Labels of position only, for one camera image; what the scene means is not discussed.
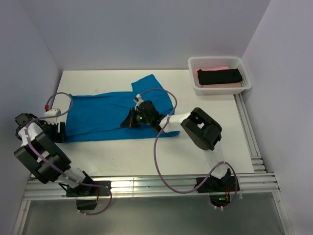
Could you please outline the blue t-shirt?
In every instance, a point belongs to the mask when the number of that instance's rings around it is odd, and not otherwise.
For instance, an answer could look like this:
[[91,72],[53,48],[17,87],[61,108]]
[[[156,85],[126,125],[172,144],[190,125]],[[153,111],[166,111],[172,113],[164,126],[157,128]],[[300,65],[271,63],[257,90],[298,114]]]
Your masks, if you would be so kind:
[[130,108],[135,106],[133,98],[139,93],[144,94],[145,100],[152,101],[161,114],[167,115],[172,111],[172,101],[152,74],[139,79],[131,86],[131,91],[72,96],[73,107],[66,120],[67,141],[155,138],[157,132],[149,126],[124,128],[120,124],[127,117]]

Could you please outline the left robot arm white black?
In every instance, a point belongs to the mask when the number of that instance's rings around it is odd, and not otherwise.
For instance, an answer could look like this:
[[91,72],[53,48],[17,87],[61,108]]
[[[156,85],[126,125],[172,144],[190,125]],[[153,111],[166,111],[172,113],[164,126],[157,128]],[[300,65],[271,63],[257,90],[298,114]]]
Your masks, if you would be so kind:
[[22,145],[14,156],[40,182],[59,180],[67,195],[90,196],[96,192],[95,182],[84,171],[72,168],[69,157],[57,146],[67,140],[66,124],[50,117],[59,112],[48,111],[44,119],[29,113],[15,117],[16,137]]

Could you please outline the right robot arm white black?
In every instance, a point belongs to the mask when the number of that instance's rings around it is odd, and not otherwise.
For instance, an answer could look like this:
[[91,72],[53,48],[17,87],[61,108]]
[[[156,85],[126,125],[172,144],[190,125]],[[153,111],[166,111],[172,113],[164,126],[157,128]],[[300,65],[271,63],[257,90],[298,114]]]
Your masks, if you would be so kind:
[[208,163],[215,168],[212,173],[212,187],[221,191],[228,186],[229,181],[226,177],[228,166],[218,165],[219,162],[224,162],[220,144],[222,127],[201,108],[196,107],[185,114],[166,115],[158,112],[152,101],[136,98],[135,106],[130,109],[120,126],[139,128],[143,125],[150,126],[157,133],[185,132],[199,149],[210,152],[207,157]]

